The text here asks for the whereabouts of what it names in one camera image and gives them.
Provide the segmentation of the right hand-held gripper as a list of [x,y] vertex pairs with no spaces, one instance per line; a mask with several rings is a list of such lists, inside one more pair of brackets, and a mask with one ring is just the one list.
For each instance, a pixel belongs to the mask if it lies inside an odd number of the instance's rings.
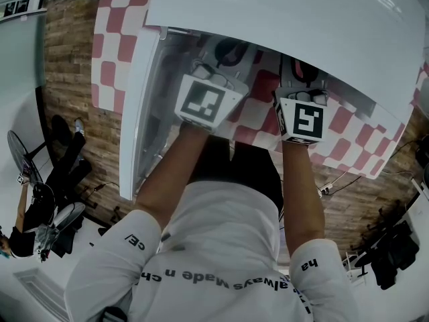
[[321,142],[328,118],[327,73],[282,54],[280,83],[273,92],[273,107],[283,142],[310,146]]

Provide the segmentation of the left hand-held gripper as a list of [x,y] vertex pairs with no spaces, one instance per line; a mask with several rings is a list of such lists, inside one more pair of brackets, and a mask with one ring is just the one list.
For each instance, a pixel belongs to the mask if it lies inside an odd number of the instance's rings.
[[209,36],[190,71],[182,77],[174,112],[186,123],[209,132],[249,94],[246,83],[257,45],[224,36]]

